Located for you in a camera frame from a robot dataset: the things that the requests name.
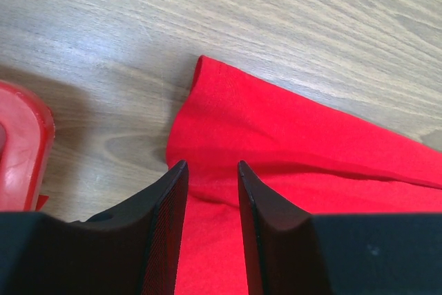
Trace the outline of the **red t-shirt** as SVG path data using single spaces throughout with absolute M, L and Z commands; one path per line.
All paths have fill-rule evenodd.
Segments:
M 238 163 L 313 213 L 441 210 L 441 154 L 210 57 L 195 67 L 166 145 L 189 193 L 175 291 L 248 292 Z

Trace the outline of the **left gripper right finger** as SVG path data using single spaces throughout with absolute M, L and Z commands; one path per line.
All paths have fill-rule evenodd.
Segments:
M 250 294 L 440 294 L 441 215 L 325 214 L 238 165 Z

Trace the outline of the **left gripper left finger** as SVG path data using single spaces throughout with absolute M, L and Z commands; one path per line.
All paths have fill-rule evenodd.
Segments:
M 2 294 L 172 294 L 189 169 L 86 221 L 41 212 L 1 214 Z

